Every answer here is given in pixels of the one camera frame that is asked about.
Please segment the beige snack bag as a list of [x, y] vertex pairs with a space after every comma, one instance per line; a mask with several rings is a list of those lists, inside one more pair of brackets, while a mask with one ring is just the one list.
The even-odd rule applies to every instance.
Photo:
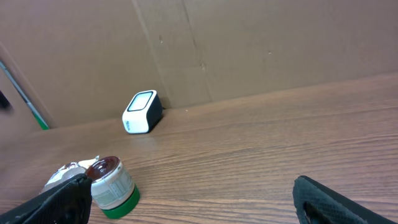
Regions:
[[96, 156], [93, 159], [70, 162], [63, 165], [51, 176], [51, 178], [49, 178], [43, 189], [40, 191], [40, 194], [54, 188], [55, 186], [63, 183], [68, 179], [71, 179], [78, 174], [84, 174], [91, 165], [99, 160], [99, 158], [100, 156]]

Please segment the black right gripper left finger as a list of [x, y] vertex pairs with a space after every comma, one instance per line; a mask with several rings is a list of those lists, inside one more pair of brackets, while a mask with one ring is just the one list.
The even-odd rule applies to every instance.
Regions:
[[77, 174], [1, 215], [1, 224], [87, 224], [92, 179]]

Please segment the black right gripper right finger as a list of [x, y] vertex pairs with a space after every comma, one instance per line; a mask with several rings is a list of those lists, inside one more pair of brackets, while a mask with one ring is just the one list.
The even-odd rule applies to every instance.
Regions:
[[395, 224], [305, 175], [292, 195], [300, 224]]

